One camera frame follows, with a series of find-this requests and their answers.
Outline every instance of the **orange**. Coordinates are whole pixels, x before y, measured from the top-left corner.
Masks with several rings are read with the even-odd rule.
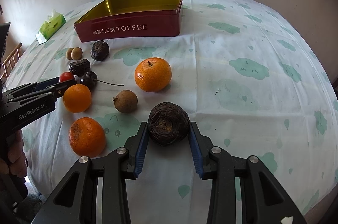
[[[63,101],[68,111],[78,113],[89,108],[92,103],[92,94],[85,85],[75,84],[65,91]]]
[[[135,69],[135,82],[146,92],[160,91],[169,84],[170,80],[170,65],[161,58],[145,59]]]
[[[78,156],[96,157],[105,148],[104,129],[92,118],[80,118],[70,127],[69,143]]]

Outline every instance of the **wooden chair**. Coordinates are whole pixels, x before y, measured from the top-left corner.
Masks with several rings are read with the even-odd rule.
[[[18,60],[21,58],[21,56],[22,56],[21,46],[22,46],[22,43],[19,43],[13,49],[13,51],[8,55],[8,57],[6,58],[6,60],[4,60],[4,62],[1,64],[1,70],[3,69],[4,71],[0,75],[0,80],[3,77],[4,78],[8,78],[8,76],[10,75],[10,73],[13,70],[14,66],[16,65],[16,63],[18,62]]]

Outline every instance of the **cherry tomato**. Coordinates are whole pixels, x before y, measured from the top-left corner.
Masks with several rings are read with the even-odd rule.
[[[63,82],[63,81],[67,81],[67,80],[75,80],[74,75],[71,72],[64,72],[60,75],[59,77],[59,83]]]

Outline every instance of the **finger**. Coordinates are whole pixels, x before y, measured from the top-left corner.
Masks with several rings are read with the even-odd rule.
[[[14,142],[8,151],[8,159],[11,163],[14,163],[19,159],[23,150],[23,141]]]
[[[23,178],[27,176],[27,167],[24,166],[21,170],[18,171],[17,175],[19,178]]]
[[[16,132],[16,140],[17,140],[18,142],[21,142],[21,140],[22,140],[22,131],[21,131],[21,129],[19,129],[19,130]]]
[[[10,165],[10,171],[13,175],[17,175],[18,172],[23,168],[25,165],[26,156],[23,152],[21,152],[21,156],[17,161]]]
[[[9,169],[8,169],[6,162],[3,161],[1,158],[0,158],[0,173],[2,173],[2,174],[8,174],[9,173]]]

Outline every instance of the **bruised orange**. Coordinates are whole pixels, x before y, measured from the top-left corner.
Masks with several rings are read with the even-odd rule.
[[[92,94],[84,84],[75,84],[67,88],[63,101],[65,108],[72,113],[79,113],[89,108],[92,103]]]
[[[171,80],[171,67],[164,59],[153,57],[140,62],[135,69],[135,82],[146,92],[157,92]]]
[[[78,156],[96,157],[106,145],[104,129],[92,118],[80,118],[70,127],[69,143]]]

